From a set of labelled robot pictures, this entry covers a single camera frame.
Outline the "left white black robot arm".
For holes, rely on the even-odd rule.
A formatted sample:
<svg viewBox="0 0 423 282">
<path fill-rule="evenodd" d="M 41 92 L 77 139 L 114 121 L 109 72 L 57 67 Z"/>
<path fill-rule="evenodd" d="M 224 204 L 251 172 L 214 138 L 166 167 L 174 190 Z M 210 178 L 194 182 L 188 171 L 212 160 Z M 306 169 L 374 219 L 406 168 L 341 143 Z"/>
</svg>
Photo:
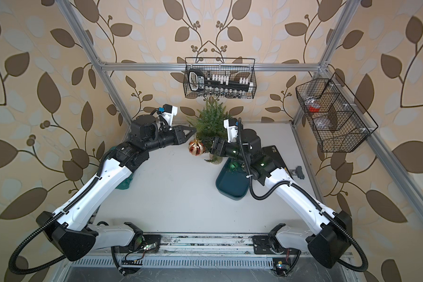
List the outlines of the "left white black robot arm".
<svg viewBox="0 0 423 282">
<path fill-rule="evenodd" d="M 64 259 L 74 262 L 92 250 L 108 247 L 136 250 L 141 245 L 143 232 L 133 223 L 97 226 L 89 220 L 111 192 L 149 159 L 151 151 L 182 145 L 196 133 L 194 127 L 173 126 L 172 119 L 167 113 L 158 117 L 138 116 L 131 124 L 128 140 L 103 155 L 96 174 L 82 189 L 53 213 L 45 211 L 38 216 L 39 228 L 13 252 L 9 271 L 17 275 L 36 273 Z M 40 233 L 45 234 L 62 256 L 38 267 L 21 269 L 17 265 L 21 251 Z"/>
</svg>

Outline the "dark teal plastic tray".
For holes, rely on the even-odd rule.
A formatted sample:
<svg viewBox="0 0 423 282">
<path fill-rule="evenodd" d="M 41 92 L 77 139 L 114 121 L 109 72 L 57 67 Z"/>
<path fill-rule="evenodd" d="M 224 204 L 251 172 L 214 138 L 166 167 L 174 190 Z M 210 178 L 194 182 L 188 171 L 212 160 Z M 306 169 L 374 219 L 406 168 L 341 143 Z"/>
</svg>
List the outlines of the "dark teal plastic tray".
<svg viewBox="0 0 423 282">
<path fill-rule="evenodd" d="M 239 164 L 240 169 L 238 171 L 231 172 L 229 170 L 228 159 L 215 181 L 217 190 L 222 195 L 233 200 L 241 200 L 249 191 L 249 179 L 247 178 L 247 173 L 244 170 L 243 164 L 240 162 Z"/>
</svg>

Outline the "green glitter ball ornament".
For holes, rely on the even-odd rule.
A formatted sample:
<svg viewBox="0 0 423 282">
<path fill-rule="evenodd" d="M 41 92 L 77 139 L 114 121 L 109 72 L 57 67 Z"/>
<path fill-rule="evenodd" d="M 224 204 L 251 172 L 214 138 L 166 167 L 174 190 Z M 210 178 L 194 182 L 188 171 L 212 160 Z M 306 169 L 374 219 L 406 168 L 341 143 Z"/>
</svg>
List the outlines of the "green glitter ball ornament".
<svg viewBox="0 0 423 282">
<path fill-rule="evenodd" d="M 234 171 L 238 171 L 239 169 L 240 169 L 239 162 L 229 159 L 229 170 L 231 172 L 234 172 Z"/>
</svg>

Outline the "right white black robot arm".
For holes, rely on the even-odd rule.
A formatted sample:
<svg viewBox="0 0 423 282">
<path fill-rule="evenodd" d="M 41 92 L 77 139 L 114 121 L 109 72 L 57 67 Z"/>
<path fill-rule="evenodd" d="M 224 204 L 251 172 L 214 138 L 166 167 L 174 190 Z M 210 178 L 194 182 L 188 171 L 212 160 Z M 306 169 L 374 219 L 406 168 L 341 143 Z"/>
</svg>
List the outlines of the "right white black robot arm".
<svg viewBox="0 0 423 282">
<path fill-rule="evenodd" d="M 368 258 L 353 237 L 351 216 L 336 213 L 294 181 L 266 150 L 252 129 L 245 129 L 241 119 L 223 122 L 227 137 L 204 140 L 207 150 L 215 156 L 228 157 L 241 164 L 249 181 L 251 196 L 259 201 L 276 193 L 305 222 L 309 228 L 299 232 L 280 224 L 271 237 L 274 246 L 309 252 L 322 266 L 331 269 L 336 263 L 355 272 L 368 269 Z"/>
</svg>

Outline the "red gold striped ornament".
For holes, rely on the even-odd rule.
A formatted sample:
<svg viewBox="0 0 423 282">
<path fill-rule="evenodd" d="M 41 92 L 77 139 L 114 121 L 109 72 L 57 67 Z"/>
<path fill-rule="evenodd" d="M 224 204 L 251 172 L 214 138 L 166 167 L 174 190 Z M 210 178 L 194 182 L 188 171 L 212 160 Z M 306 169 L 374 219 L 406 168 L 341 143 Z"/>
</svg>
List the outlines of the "red gold striped ornament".
<svg viewBox="0 0 423 282">
<path fill-rule="evenodd" d="M 193 156 L 200 156 L 206 152 L 205 145 L 198 139 L 194 139 L 193 141 L 191 141 L 188 145 L 188 149 L 190 154 L 192 154 Z"/>
</svg>

